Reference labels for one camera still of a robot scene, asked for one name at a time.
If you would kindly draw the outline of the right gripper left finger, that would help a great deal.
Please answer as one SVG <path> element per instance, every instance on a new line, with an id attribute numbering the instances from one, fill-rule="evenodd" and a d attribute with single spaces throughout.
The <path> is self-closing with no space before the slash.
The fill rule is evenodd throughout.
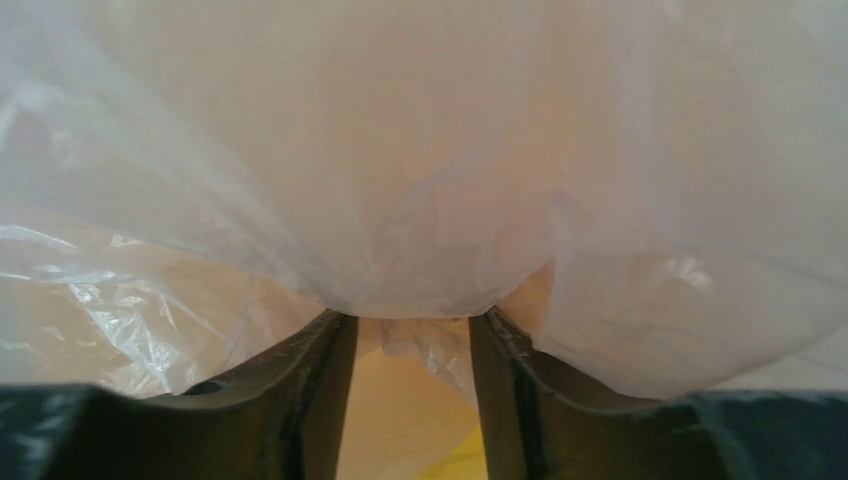
<path id="1" fill-rule="evenodd" d="M 358 322 L 327 311 L 181 395 L 1 389 L 5 479 L 332 479 Z"/>

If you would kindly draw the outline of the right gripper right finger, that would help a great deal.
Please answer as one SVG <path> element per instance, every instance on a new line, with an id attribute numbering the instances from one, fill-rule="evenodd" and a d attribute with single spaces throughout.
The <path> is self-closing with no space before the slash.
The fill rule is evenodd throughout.
<path id="1" fill-rule="evenodd" d="M 670 401 L 616 393 L 536 351 L 499 310 L 469 321 L 493 479 L 843 479 L 847 396 L 718 391 Z"/>

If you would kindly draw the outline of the yellow trash bin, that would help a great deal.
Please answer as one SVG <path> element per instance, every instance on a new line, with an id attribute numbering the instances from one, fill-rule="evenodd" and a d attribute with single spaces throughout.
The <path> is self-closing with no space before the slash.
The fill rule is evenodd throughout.
<path id="1" fill-rule="evenodd" d="M 337 476 L 486 478 L 467 319 L 360 320 Z"/>

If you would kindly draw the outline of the translucent pink plastic bag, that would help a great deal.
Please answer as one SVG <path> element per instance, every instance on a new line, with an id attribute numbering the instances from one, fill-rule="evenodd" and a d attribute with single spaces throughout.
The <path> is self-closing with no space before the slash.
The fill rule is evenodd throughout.
<path id="1" fill-rule="evenodd" d="M 46 366 L 183 392 L 321 309 L 469 380 L 847 386 L 843 1 L 5 1 L 1 275 Z"/>

